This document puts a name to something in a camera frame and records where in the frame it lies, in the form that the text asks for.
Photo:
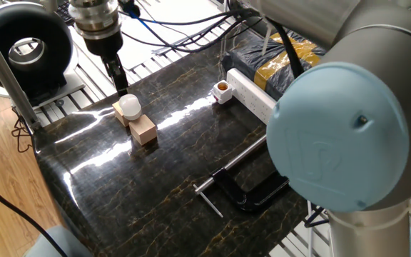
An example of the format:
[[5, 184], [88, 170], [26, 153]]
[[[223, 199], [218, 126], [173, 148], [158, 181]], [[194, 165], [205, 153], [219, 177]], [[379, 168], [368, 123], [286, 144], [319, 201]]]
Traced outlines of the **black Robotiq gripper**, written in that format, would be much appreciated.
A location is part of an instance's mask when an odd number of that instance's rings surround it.
[[117, 55], [123, 46], [120, 31], [104, 39], [84, 39], [86, 48], [94, 55], [100, 56], [119, 96], [127, 94], [128, 81], [126, 72]]

